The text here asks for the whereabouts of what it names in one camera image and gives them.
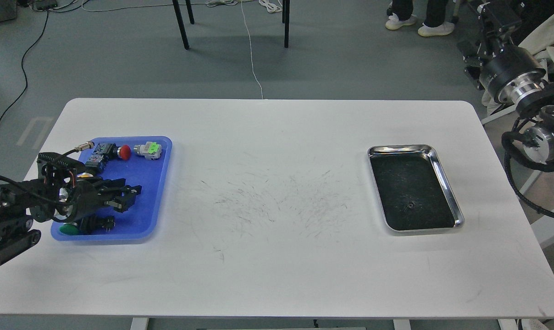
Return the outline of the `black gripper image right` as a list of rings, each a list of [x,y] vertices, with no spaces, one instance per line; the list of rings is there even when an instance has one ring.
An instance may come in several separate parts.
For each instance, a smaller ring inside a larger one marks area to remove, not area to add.
[[[464,73],[477,90],[486,90],[495,103],[519,103],[539,92],[547,73],[528,50],[514,44],[511,35],[522,21],[506,2],[470,2],[480,25],[476,42],[460,40],[457,49],[465,63]],[[495,54],[488,61],[488,54]]]

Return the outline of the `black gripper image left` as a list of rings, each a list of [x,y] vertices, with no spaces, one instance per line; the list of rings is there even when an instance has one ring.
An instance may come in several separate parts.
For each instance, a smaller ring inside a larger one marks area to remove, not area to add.
[[[124,213],[136,202],[142,186],[126,185],[125,178],[101,181],[101,194],[114,194],[103,200],[94,186],[98,178],[78,178],[85,172],[84,163],[55,152],[42,152],[37,158],[39,183],[33,192],[44,197],[28,209],[28,217],[38,223],[53,220],[57,223],[72,223],[94,215],[99,209],[110,206]]]

